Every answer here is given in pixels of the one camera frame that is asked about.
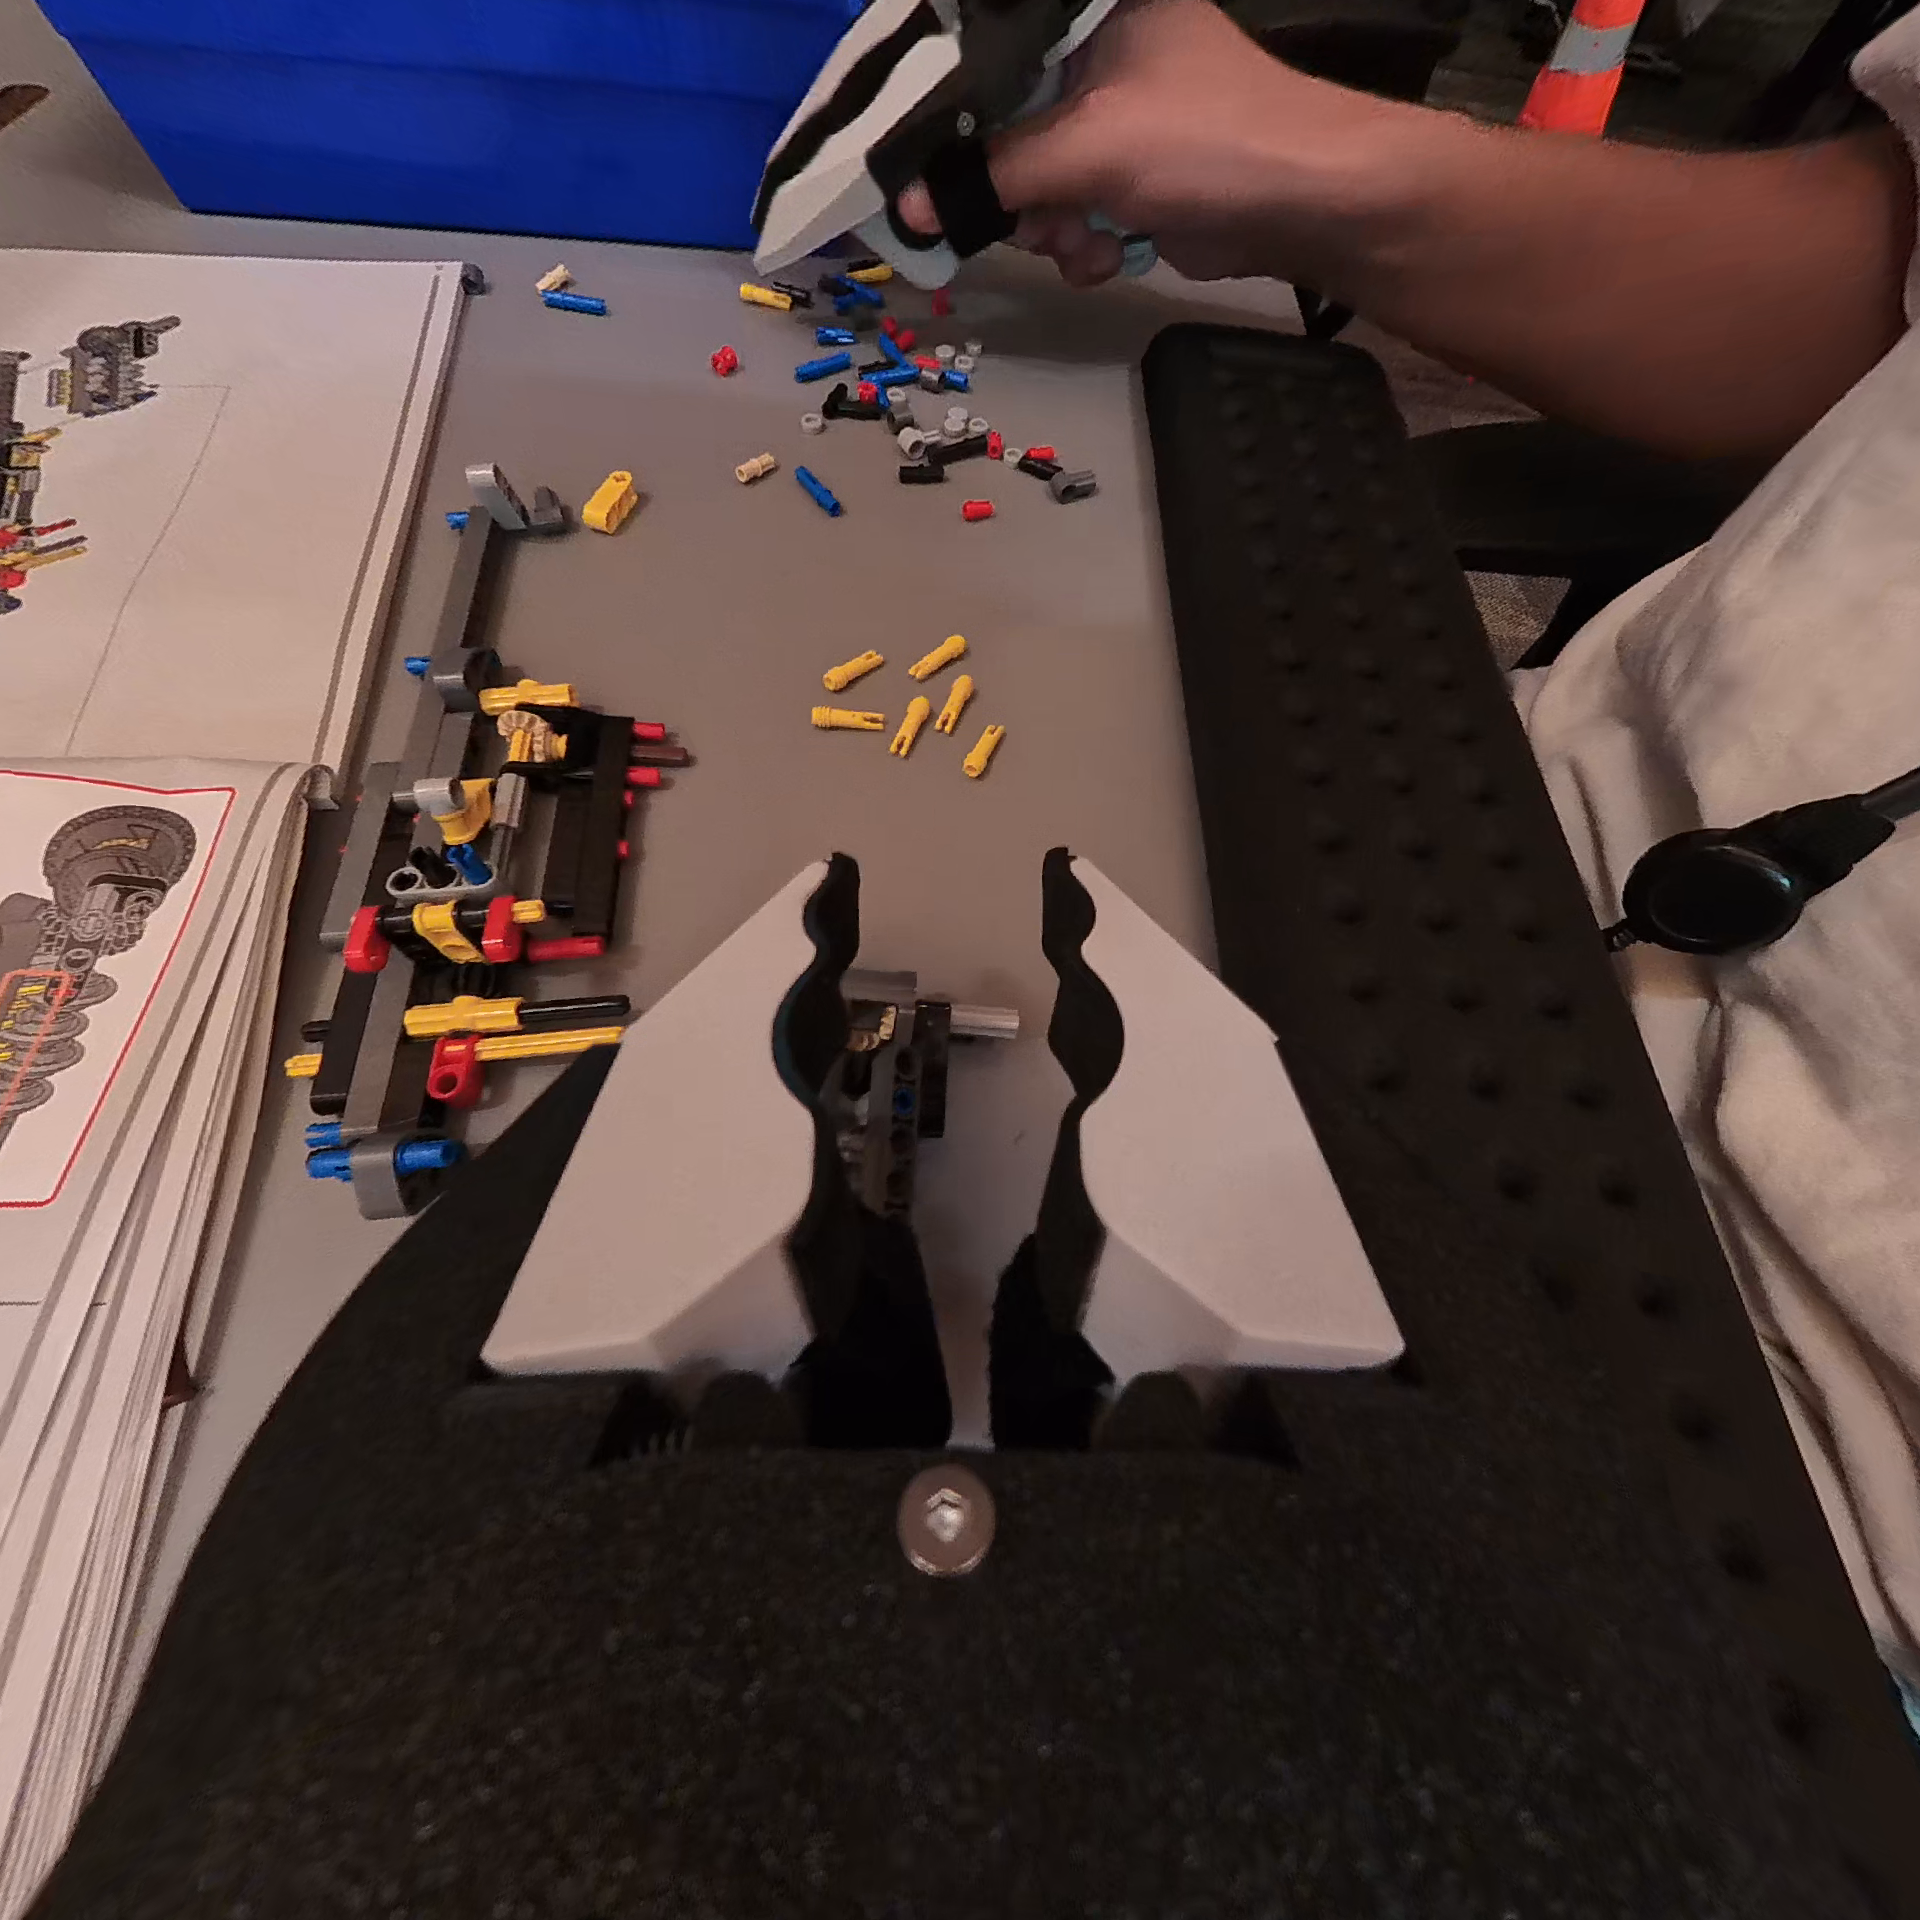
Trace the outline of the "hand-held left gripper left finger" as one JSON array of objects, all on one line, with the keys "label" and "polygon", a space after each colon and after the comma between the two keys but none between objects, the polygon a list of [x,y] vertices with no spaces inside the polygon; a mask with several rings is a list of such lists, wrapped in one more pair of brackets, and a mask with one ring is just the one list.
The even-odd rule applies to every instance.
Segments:
[{"label": "hand-held left gripper left finger", "polygon": [[484,1346],[497,1376],[757,1373],[813,1338],[789,1241],[818,1079],[780,1057],[807,971],[857,951],[857,862],[806,865],[628,1028]]}]

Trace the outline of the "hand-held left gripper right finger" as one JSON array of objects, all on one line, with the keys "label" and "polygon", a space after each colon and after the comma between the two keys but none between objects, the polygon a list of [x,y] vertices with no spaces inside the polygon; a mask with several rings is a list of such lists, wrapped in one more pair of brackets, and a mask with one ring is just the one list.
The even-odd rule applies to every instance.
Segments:
[{"label": "hand-held left gripper right finger", "polygon": [[1094,860],[1042,862],[1042,1318],[1112,1381],[1381,1368],[1397,1318],[1268,1028]]}]

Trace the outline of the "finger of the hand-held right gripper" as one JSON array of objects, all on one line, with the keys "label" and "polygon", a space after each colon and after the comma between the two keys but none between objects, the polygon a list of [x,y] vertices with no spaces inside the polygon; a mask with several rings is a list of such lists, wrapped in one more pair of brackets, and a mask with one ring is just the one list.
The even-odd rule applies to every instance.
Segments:
[{"label": "finger of the hand-held right gripper", "polygon": [[888,226],[888,200],[871,176],[871,147],[908,115],[908,91],[881,91],[879,98],[842,130],[827,135],[816,154],[803,162],[803,133],[822,133],[824,106],[794,116],[778,152],[784,164],[764,210],[755,215],[755,267],[761,277],[781,273],[816,253],[827,241],[874,229],[862,238],[871,253],[881,253],[903,279],[937,279],[940,249],[908,249]]},{"label": "finger of the hand-held right gripper", "polygon": [[803,95],[757,187],[757,214],[773,214],[778,190],[807,167],[830,135],[871,110],[898,61],[922,40],[959,30],[959,2],[874,2],[856,16],[827,63]]}]

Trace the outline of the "heap of small lego pieces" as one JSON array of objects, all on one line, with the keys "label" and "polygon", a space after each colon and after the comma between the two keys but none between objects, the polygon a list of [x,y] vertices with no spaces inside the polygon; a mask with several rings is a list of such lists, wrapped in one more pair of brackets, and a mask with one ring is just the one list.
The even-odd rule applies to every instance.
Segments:
[{"label": "heap of small lego pieces", "polygon": [[884,432],[895,483],[956,483],[966,525],[998,516],[988,493],[994,473],[1026,477],[1058,507],[1098,496],[1094,468],[1067,467],[1056,446],[1018,442],[979,410],[985,345],[947,336],[947,292],[931,292],[927,313],[913,313],[911,288],[886,259],[832,259],[813,279],[757,269],[736,286],[736,305],[781,327],[769,370],[800,389],[806,441],[854,425]]}]

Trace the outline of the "grey lego gear assembly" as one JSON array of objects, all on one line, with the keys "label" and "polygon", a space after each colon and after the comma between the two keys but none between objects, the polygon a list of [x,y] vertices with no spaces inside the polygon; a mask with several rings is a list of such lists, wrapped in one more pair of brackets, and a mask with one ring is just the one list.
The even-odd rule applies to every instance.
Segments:
[{"label": "grey lego gear assembly", "polygon": [[955,1046],[1013,1043],[1014,1007],[922,995],[913,971],[854,969],[840,981],[847,1039],[824,1101],[840,1163],[856,1196],[881,1218],[905,1220],[922,1147],[947,1133]]}]

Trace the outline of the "group of yellow lego pins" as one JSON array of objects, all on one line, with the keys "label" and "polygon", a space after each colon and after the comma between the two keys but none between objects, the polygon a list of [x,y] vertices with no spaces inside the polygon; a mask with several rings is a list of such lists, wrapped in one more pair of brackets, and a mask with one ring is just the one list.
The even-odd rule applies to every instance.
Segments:
[{"label": "group of yellow lego pins", "polygon": [[1005,722],[988,722],[978,712],[979,685],[972,674],[975,647],[962,633],[951,633],[903,668],[903,706],[898,712],[868,706],[879,698],[879,679],[888,668],[881,650],[860,650],[830,664],[818,679],[819,701],[807,709],[807,725],[822,735],[879,736],[886,755],[908,762],[924,738],[964,744],[959,756],[964,779],[981,783],[1007,741]]}]

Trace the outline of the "lego instruction booklet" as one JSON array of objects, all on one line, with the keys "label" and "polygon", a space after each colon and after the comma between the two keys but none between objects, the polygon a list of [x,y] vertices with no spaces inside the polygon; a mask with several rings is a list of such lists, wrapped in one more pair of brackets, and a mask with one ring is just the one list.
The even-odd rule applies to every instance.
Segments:
[{"label": "lego instruction booklet", "polygon": [[454,260],[6,253],[6,1915],[107,1764]]}]

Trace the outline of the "person's right forearm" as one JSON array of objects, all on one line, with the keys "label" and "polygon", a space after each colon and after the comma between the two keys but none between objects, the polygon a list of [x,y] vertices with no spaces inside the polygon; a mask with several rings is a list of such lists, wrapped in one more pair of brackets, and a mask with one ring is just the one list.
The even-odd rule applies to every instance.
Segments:
[{"label": "person's right forearm", "polygon": [[1619,441],[1776,455],[1908,332],[1892,133],[1690,154],[1466,126],[1418,186],[1373,320]]}]

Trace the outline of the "long lego chassis assembly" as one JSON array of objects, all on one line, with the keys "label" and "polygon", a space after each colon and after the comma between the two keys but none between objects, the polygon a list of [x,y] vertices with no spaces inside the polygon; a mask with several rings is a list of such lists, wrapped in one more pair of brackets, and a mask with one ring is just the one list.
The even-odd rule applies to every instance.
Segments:
[{"label": "long lego chassis assembly", "polygon": [[502,660],[484,613],[508,546],[542,539],[534,493],[491,463],[465,482],[432,645],[405,660],[405,749],[368,765],[325,905],[329,1007],[284,1066],[307,1176],[369,1223],[413,1218],[464,1163],[491,1071],[623,1039],[630,998],[544,981],[607,953],[636,802],[690,765],[673,730]]}]

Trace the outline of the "person's right hand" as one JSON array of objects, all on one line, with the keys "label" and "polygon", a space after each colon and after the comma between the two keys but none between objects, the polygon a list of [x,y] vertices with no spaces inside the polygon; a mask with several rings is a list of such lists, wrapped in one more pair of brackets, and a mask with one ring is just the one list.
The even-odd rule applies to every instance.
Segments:
[{"label": "person's right hand", "polygon": [[988,157],[1018,245],[1079,286],[1119,277],[1119,236],[1143,233],[1193,281],[1353,300],[1475,135],[1298,74],[1217,5],[1120,5],[1067,67],[1064,98]]}]

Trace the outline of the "black perforated foam pad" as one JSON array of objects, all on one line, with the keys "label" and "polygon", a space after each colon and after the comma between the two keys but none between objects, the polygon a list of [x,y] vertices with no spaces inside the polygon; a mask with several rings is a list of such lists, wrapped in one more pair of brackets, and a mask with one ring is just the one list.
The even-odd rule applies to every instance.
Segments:
[{"label": "black perforated foam pad", "polygon": [[1378,365],[1141,363],[1228,985],[1404,1358],[1150,1470],[1246,1915],[1915,1915],[1915,1752]]}]

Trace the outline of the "blue plastic bin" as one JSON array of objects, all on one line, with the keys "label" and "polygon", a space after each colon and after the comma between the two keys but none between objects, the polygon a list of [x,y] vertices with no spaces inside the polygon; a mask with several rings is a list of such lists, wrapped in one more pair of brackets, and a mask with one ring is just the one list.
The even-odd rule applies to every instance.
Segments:
[{"label": "blue plastic bin", "polygon": [[851,2],[52,2],[182,206],[746,251]]}]

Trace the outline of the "orange traffic cone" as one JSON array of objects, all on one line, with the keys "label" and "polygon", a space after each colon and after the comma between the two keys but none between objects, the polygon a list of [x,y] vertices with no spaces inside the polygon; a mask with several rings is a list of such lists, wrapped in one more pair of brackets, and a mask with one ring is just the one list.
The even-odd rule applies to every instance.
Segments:
[{"label": "orange traffic cone", "polygon": [[1644,2],[1575,2],[1519,112],[1525,133],[1604,136]]}]

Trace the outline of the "person's white shirt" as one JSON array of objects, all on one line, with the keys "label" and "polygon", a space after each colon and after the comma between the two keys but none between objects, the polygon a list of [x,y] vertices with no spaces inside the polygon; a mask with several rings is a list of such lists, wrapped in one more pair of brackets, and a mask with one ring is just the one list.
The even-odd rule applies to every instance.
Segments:
[{"label": "person's white shirt", "polygon": [[[1596,909],[1669,832],[1915,768],[1914,259],[1905,311],[1709,545],[1515,674]],[[1776,946],[1637,948],[1621,979],[1873,1639],[1915,1682],[1915,822]]]}]

